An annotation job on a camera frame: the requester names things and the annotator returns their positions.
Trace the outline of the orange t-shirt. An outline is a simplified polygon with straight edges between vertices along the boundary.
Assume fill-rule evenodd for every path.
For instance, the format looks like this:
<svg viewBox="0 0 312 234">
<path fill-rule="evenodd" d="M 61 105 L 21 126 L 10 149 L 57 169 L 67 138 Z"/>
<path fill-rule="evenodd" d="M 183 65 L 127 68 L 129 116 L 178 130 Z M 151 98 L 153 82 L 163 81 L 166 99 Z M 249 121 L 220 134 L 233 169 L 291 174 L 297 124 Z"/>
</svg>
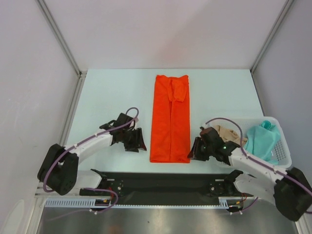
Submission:
<svg viewBox="0 0 312 234">
<path fill-rule="evenodd" d="M 189 163 L 189 76 L 156 76 L 151 129 L 152 163 Z"/>
</svg>

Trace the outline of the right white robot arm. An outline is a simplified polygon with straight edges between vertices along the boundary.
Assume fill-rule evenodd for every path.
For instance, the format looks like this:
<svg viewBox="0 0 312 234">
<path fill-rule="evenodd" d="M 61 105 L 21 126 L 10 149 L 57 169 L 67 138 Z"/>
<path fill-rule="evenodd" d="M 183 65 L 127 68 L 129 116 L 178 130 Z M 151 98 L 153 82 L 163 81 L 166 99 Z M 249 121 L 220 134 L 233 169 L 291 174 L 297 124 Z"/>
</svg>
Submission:
<svg viewBox="0 0 312 234">
<path fill-rule="evenodd" d="M 211 157 L 234 167 L 225 183 L 229 195 L 241 192 L 266 200 L 290 221 L 298 221 L 312 205 L 312 188 L 300 169 L 273 166 L 237 143 L 224 142 L 213 127 L 202 128 L 188 158 L 206 161 Z"/>
</svg>

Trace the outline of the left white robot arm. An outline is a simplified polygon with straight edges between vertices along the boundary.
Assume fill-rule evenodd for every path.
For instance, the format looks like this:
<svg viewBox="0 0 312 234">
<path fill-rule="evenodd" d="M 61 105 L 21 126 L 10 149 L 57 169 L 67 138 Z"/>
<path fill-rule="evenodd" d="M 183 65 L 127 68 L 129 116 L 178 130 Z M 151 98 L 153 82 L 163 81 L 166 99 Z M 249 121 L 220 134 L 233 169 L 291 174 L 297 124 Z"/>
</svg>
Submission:
<svg viewBox="0 0 312 234">
<path fill-rule="evenodd" d="M 138 116 L 120 113 L 99 127 L 91 136 L 71 146 L 54 144 L 39 169 L 37 178 L 46 193 L 66 195 L 72 189 L 90 189 L 97 195 L 108 189 L 105 176 L 95 169 L 80 171 L 79 164 L 104 148 L 122 143 L 127 152 L 145 151 L 142 129 L 137 127 Z"/>
</svg>

